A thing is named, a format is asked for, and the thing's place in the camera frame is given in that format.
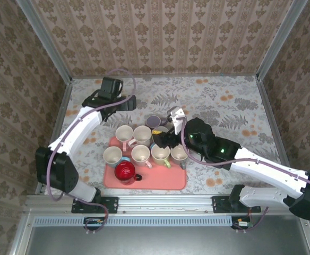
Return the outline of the yellow-green mug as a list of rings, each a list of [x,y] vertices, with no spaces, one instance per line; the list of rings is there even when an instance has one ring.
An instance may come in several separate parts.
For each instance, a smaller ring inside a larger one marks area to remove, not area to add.
[[[158,145],[154,144],[150,150],[153,161],[160,166],[165,166],[171,168],[169,162],[170,148],[160,148]]]

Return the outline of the grey mug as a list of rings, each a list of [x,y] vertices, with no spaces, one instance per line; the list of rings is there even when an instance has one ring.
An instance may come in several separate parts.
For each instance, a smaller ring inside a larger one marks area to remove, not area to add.
[[[181,144],[171,148],[170,156],[174,164],[179,165],[181,169],[186,170],[186,161],[188,159],[188,155]]]

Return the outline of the cream white mug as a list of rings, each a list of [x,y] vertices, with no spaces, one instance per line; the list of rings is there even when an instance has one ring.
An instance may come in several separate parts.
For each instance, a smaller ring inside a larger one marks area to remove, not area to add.
[[[151,129],[145,125],[135,128],[133,131],[133,138],[128,142],[129,147],[133,148],[137,145],[150,146],[152,138]]]

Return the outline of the salmon pink mug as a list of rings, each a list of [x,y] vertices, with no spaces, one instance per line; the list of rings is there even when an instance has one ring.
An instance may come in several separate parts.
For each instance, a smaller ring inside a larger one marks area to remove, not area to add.
[[[150,150],[145,145],[137,145],[132,149],[131,157],[136,166],[152,168]]]

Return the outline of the pale pink mug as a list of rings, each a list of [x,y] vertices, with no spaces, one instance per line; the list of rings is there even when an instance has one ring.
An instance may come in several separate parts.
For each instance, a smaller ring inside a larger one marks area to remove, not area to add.
[[[122,125],[117,128],[115,137],[122,146],[122,151],[127,152],[128,143],[133,139],[133,129],[128,125]]]

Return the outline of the red mug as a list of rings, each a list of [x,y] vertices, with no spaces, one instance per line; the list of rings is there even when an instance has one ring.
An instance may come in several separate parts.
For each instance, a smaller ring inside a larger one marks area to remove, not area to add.
[[[116,165],[114,174],[123,185],[131,185],[134,182],[141,181],[143,179],[140,174],[136,173],[134,164],[126,160]]]

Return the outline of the light blue mug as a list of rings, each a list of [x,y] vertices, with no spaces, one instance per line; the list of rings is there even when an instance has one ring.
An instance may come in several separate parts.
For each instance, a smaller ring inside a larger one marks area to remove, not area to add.
[[[122,150],[117,146],[108,147],[103,153],[103,160],[112,168],[123,161],[131,162],[130,158],[123,156]]]

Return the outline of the purple mug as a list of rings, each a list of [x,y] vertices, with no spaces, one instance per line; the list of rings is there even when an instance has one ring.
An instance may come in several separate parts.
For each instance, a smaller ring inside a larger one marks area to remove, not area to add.
[[[145,124],[150,129],[154,129],[162,124],[162,119],[157,115],[151,115],[146,119]]]

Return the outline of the salmon pink rubber mat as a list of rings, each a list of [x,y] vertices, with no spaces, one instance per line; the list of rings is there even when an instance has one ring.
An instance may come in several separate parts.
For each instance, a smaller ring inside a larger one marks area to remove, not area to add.
[[[136,166],[137,174],[142,176],[142,180],[136,181],[130,185],[124,185],[119,181],[114,169],[108,165],[105,166],[104,185],[111,189],[144,189],[144,190],[182,190],[187,183],[186,171],[179,165],[171,164],[171,168],[160,166],[150,159],[152,168],[147,166]]]

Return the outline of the floral tablecloth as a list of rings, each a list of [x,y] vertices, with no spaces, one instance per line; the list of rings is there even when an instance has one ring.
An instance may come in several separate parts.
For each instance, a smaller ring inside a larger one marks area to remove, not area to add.
[[[187,183],[182,190],[111,189],[104,186],[102,158],[109,140],[121,125],[144,125],[151,115],[167,116],[174,106],[188,120],[199,117],[212,126],[216,136],[238,142],[256,154],[280,163],[269,121],[254,76],[135,78],[137,108],[117,112],[95,128],[74,156],[81,181],[106,195],[229,194],[236,184],[269,187],[263,181],[224,169],[187,162]],[[102,79],[74,79],[62,133],[73,122],[82,102],[101,87]]]

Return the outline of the small circuit board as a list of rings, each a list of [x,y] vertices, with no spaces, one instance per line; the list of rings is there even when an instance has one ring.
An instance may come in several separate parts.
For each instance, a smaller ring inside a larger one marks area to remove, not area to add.
[[[250,216],[232,216],[231,218],[232,226],[231,228],[235,230],[246,230],[253,227],[253,222],[251,221]]]
[[[85,217],[83,220],[83,227],[86,231],[94,232],[97,231],[104,222],[104,217]]]

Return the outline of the aluminium side rail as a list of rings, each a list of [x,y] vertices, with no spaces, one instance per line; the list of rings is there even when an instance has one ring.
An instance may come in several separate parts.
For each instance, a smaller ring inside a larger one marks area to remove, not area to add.
[[[277,152],[280,158],[280,161],[283,165],[286,166],[290,166],[289,164],[289,160],[285,151],[285,148],[283,146],[283,142],[282,142],[282,138],[281,135],[279,133],[279,129],[276,123],[276,120],[274,118],[274,113],[268,98],[268,95],[266,93],[265,87],[264,87],[264,83],[262,80],[259,80],[258,78],[256,78],[256,84],[260,93],[260,96],[262,98],[262,103],[268,118],[268,123],[270,125],[271,131],[272,131],[272,135],[275,141],[275,146],[277,148]]]
[[[62,125],[63,125],[64,118],[66,115],[67,106],[68,106],[68,103],[70,101],[72,87],[73,87],[73,82],[71,80],[70,83],[65,87],[62,102],[61,102],[61,105],[60,105],[60,108],[59,108],[59,111],[57,114],[53,133],[51,135],[49,143],[54,142],[61,134]]]

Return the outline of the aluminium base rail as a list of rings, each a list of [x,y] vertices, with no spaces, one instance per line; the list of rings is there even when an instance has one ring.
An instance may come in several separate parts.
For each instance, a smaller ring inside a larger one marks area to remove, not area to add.
[[[213,195],[118,195],[118,215],[212,215]],[[47,195],[29,195],[24,209],[36,215],[70,215],[73,199],[52,201]]]

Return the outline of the aluminium frame post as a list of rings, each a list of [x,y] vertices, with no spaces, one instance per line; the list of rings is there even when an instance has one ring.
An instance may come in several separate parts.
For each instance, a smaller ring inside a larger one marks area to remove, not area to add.
[[[68,86],[71,83],[72,76],[31,0],[16,1],[44,46],[48,56],[53,61],[63,81]]]
[[[284,17],[275,38],[273,39],[256,73],[258,80],[263,80],[266,76],[307,2],[308,0],[293,0],[291,3],[291,6]]]

